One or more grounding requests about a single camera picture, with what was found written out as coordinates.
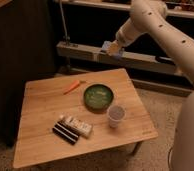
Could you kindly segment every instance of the orange carrot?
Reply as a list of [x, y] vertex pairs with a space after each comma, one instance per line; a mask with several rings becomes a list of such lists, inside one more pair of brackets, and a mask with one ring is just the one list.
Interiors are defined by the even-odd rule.
[[74, 90], [75, 88], [77, 88], [80, 85], [81, 81], [80, 80], [76, 80], [74, 81], [64, 92], [63, 94], [67, 94], [70, 91]]

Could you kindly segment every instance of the paper cup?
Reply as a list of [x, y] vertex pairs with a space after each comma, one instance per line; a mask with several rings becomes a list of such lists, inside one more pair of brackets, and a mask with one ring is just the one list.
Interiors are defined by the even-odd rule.
[[108, 124], [112, 128], [116, 128], [125, 116], [125, 111], [121, 106], [114, 105], [107, 111]]

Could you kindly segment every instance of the dark cabinet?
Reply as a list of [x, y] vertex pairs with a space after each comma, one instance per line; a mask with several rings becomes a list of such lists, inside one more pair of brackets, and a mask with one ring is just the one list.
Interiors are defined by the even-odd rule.
[[16, 0], [0, 8], [0, 138], [16, 139], [26, 81], [56, 70], [46, 0]]

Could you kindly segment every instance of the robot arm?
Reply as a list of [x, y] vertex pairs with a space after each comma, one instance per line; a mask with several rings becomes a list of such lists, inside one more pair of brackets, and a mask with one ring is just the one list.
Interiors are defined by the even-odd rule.
[[132, 0], [130, 18], [116, 33], [108, 54], [114, 53], [112, 47], [118, 50], [148, 33], [194, 85], [194, 40], [165, 21], [166, 11], [162, 1]]
[[[148, 33], [194, 85], [194, 40], [168, 24], [164, 20], [165, 11], [161, 1], [132, 0], [130, 18], [116, 33], [107, 53], [112, 55]], [[186, 99], [178, 117], [171, 170], [194, 170], [194, 92]]]

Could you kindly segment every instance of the tabletop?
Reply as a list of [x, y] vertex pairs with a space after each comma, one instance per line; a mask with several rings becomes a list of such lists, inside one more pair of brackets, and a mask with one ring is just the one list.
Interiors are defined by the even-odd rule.
[[[75, 80], [85, 83], [63, 94]], [[125, 109], [126, 116], [116, 129], [109, 127], [106, 111], [94, 114], [83, 103], [85, 89], [96, 83], [110, 87], [114, 93], [112, 103]], [[88, 139], [80, 137], [75, 145], [56, 136], [52, 128], [61, 114], [92, 124], [91, 136]], [[41, 164], [157, 136], [150, 115], [125, 69], [31, 81], [26, 83], [13, 166]]]

